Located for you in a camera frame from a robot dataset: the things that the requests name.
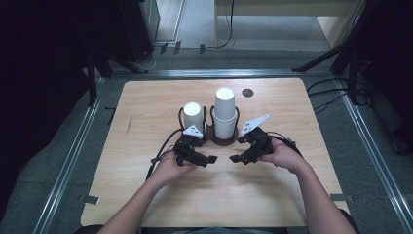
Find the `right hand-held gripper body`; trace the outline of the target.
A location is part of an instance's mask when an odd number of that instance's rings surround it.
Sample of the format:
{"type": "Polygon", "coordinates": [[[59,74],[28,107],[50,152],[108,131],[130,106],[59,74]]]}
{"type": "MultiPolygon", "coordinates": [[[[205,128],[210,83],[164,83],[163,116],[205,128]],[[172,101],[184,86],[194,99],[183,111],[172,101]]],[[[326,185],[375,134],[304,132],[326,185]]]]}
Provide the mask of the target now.
{"type": "Polygon", "coordinates": [[[246,121],[237,138],[238,143],[249,143],[251,147],[259,149],[263,154],[272,154],[273,145],[270,136],[260,128],[260,125],[269,118],[268,114],[246,121]]]}

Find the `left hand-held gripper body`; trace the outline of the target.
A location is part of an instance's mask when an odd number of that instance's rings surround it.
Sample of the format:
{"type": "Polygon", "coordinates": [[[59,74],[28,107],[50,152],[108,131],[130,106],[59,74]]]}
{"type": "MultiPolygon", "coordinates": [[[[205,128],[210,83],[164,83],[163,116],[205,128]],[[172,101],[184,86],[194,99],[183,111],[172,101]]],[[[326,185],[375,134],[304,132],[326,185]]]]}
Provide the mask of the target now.
{"type": "Polygon", "coordinates": [[[178,166],[183,166],[184,162],[188,162],[187,160],[191,159],[190,156],[195,151],[195,147],[203,145],[203,137],[204,135],[195,126],[186,128],[182,132],[182,135],[173,147],[178,166]]]}

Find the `dark brown double cup holder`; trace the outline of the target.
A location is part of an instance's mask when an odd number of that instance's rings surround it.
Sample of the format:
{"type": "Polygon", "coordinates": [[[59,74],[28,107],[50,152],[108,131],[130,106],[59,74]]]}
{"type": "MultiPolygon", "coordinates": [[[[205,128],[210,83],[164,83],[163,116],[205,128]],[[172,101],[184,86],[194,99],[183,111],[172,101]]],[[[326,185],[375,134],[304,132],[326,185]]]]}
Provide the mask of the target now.
{"type": "MultiPolygon", "coordinates": [[[[207,108],[205,106],[202,107],[204,111],[204,120],[203,120],[203,132],[202,134],[204,135],[203,137],[203,142],[207,141],[212,141],[213,143],[220,145],[220,146],[228,146],[233,144],[236,141],[236,138],[239,136],[238,134],[238,123],[239,123],[239,116],[240,116],[240,111],[238,108],[235,108],[235,115],[237,115],[237,120],[236,120],[236,129],[234,131],[234,135],[228,139],[219,139],[214,135],[214,127],[213,127],[213,117],[212,115],[214,114],[214,106],[212,106],[209,109],[209,115],[211,119],[211,124],[209,125],[207,123],[207,108]]],[[[181,107],[178,111],[178,121],[180,128],[184,131],[186,128],[184,126],[184,112],[183,112],[183,107],[181,107]]]]}

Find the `person's left hand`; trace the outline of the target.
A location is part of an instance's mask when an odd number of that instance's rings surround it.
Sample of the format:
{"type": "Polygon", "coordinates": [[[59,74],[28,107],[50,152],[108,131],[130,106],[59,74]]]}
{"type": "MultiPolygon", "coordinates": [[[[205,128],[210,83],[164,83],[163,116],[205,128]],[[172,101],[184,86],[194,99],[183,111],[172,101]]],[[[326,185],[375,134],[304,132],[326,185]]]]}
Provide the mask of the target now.
{"type": "Polygon", "coordinates": [[[161,159],[148,181],[154,187],[160,189],[196,168],[197,166],[193,164],[178,166],[175,153],[168,152],[161,159]]]}

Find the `person's right hand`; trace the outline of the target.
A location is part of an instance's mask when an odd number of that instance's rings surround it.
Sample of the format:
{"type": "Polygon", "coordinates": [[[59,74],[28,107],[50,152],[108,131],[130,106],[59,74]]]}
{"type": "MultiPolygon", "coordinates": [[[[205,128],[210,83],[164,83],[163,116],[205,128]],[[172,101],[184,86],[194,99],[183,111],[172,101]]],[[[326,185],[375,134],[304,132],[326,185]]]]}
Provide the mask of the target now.
{"type": "Polygon", "coordinates": [[[259,160],[272,163],[289,170],[293,174],[301,173],[307,166],[306,160],[280,140],[273,139],[273,153],[264,154],[259,160]]]}

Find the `black tape strip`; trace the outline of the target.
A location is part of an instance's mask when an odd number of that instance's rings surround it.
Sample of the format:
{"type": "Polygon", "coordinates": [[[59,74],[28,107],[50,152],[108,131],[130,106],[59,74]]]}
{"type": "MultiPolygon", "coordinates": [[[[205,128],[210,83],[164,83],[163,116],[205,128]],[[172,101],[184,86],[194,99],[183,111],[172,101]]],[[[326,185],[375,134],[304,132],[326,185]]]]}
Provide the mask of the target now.
{"type": "Polygon", "coordinates": [[[112,123],[112,121],[113,121],[113,118],[114,118],[114,115],[115,115],[115,113],[116,113],[116,107],[106,106],[106,107],[104,107],[104,109],[110,112],[110,117],[109,117],[109,119],[108,119],[108,121],[107,121],[107,125],[111,125],[111,123],[112,123]]]}
{"type": "Polygon", "coordinates": [[[96,205],[99,202],[99,198],[92,195],[80,195],[78,201],[84,204],[96,205]]]}
{"type": "Polygon", "coordinates": [[[347,202],[347,203],[354,203],[354,197],[352,195],[346,195],[346,194],[330,194],[330,197],[333,201],[343,201],[343,202],[347,202]]]}

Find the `black metal stand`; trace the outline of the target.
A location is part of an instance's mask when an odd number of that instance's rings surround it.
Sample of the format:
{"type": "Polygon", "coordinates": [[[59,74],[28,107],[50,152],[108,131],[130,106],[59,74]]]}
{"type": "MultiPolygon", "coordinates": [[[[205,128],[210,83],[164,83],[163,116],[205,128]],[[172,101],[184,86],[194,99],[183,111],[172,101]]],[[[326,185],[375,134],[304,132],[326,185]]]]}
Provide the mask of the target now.
{"type": "Polygon", "coordinates": [[[87,77],[89,80],[89,106],[92,106],[97,100],[97,86],[95,79],[95,72],[98,71],[99,74],[104,78],[111,78],[113,75],[113,70],[109,64],[109,61],[113,60],[127,70],[142,74],[147,73],[148,70],[145,68],[138,68],[135,64],[132,64],[124,59],[109,53],[107,50],[100,48],[91,48],[87,53],[87,77]]]}

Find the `black tripod stand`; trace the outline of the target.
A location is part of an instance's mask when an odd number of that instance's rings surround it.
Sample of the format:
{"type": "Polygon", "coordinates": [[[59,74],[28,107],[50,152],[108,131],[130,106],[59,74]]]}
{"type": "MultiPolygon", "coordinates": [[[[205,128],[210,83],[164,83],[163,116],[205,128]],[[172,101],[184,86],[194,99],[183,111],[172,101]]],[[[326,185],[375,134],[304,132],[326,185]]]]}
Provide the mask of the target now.
{"type": "Polygon", "coordinates": [[[320,63],[336,57],[330,67],[332,75],[342,75],[347,67],[350,68],[348,78],[347,96],[353,105],[357,105],[356,85],[357,85],[357,66],[358,66],[358,49],[363,31],[368,25],[371,15],[374,13],[375,7],[380,0],[366,0],[366,5],[360,16],[353,19],[352,28],[348,37],[338,46],[330,51],[320,55],[319,57],[309,61],[308,63],[292,68],[292,72],[306,72],[320,63]]]}

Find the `dark cabinet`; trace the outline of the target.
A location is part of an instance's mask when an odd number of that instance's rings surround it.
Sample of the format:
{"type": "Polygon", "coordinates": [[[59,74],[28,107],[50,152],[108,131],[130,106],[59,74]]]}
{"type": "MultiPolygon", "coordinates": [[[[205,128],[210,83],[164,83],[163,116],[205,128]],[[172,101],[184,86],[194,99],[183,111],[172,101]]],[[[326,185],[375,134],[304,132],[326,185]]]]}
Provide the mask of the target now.
{"type": "Polygon", "coordinates": [[[155,47],[160,14],[156,0],[119,0],[127,26],[132,61],[140,60],[155,47]]]}

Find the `light wooden panel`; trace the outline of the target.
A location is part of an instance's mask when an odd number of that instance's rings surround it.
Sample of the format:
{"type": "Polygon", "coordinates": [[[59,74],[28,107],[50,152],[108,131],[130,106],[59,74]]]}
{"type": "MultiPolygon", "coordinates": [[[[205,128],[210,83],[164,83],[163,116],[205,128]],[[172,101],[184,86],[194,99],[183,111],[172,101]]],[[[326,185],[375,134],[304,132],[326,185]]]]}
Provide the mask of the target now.
{"type": "Polygon", "coordinates": [[[171,42],[177,38],[185,0],[157,0],[160,23],[156,40],[171,42]]]}

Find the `light wooden furniture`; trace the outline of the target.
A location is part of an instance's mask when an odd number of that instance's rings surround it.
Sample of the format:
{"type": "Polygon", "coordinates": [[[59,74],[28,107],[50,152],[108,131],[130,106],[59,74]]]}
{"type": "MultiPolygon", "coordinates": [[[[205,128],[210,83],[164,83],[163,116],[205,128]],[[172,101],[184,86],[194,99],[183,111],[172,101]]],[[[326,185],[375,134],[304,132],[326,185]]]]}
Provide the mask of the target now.
{"type": "Polygon", "coordinates": [[[353,20],[361,15],[366,0],[214,0],[214,39],[218,43],[219,16],[316,17],[330,48],[350,33],[353,20]]]}

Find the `metal floor rail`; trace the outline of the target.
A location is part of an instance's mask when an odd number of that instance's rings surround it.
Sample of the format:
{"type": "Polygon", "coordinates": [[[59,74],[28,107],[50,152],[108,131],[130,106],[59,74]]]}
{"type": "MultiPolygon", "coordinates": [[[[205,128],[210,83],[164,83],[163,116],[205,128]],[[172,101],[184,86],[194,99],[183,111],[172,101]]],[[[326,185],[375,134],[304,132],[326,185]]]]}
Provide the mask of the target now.
{"type": "Polygon", "coordinates": [[[413,234],[413,209],[408,204],[406,197],[402,194],[402,191],[385,161],[384,155],[368,129],[365,120],[361,116],[359,108],[353,105],[347,95],[343,96],[343,101],[355,124],[378,178],[380,178],[381,183],[383,184],[401,226],[406,234],[413,234]]]}
{"type": "Polygon", "coordinates": [[[77,161],[83,149],[83,145],[89,134],[95,114],[97,113],[97,110],[101,103],[100,95],[104,91],[105,87],[106,82],[103,78],[99,78],[97,80],[98,97],[86,111],[81,126],[73,139],[73,142],[57,176],[56,182],[50,194],[48,195],[44,208],[40,213],[32,234],[48,234],[50,226],[53,223],[56,212],[66,191],[66,187],[69,184],[69,180],[71,179],[73,171],[77,165],[77,161]]]}

